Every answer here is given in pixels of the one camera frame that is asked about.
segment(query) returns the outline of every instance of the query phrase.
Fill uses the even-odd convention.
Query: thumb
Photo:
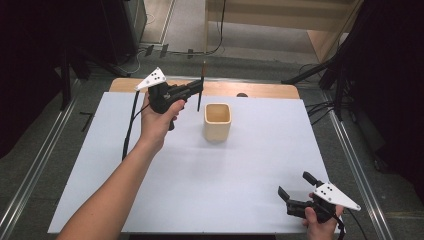
[[[174,102],[171,107],[169,107],[168,111],[166,111],[166,113],[164,113],[164,115],[166,116],[166,118],[169,119],[169,121],[172,120],[172,118],[176,115],[178,115],[178,113],[181,111],[181,109],[183,109],[185,105],[185,101],[184,100],[178,100],[176,102]]]
[[[316,224],[318,222],[317,214],[315,213],[314,209],[311,207],[305,208],[305,216],[309,224]]]

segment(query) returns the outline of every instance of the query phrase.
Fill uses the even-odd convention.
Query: white plastic bracket
[[[158,85],[160,83],[166,82],[166,77],[163,74],[162,70],[160,68],[156,68],[152,73],[149,74],[141,83],[139,83],[134,89],[136,91],[140,91],[143,88],[146,87],[152,87],[155,85]]]
[[[320,187],[315,189],[315,195],[320,197],[326,202],[332,203],[334,205],[341,205],[352,210],[359,211],[361,206],[356,204],[352,199],[350,199],[346,194],[340,191],[332,183],[324,183]]]

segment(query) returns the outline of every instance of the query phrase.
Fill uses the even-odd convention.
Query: white tabletop
[[[105,93],[69,177],[49,232],[60,232],[78,207],[121,161],[133,93]],[[143,94],[140,94],[140,108]],[[203,135],[206,103],[228,103],[226,142]],[[314,187],[302,174],[328,176],[302,100],[210,97],[189,99],[152,162],[122,232],[278,234],[305,232],[286,214],[282,186],[307,200]],[[140,134],[133,125],[130,148]]]

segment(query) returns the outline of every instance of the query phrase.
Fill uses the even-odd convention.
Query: pen holder
[[[231,126],[230,106],[210,103],[205,106],[204,135],[208,141],[225,141]]]

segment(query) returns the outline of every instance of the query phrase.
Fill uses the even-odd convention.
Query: hand
[[[336,215],[340,217],[343,213],[342,206],[336,206]],[[311,207],[305,208],[306,219],[303,219],[302,224],[308,228],[309,240],[330,240],[334,237],[334,231],[337,226],[337,221],[331,218],[325,223],[318,223],[317,214]]]
[[[148,92],[144,95],[142,108],[147,106],[147,104],[149,104]],[[164,114],[156,113],[150,107],[145,108],[141,112],[142,130],[139,142],[151,144],[153,150],[158,152],[163,147],[169,123],[171,120],[177,120],[177,116],[183,109],[184,104],[184,100],[178,100]]]

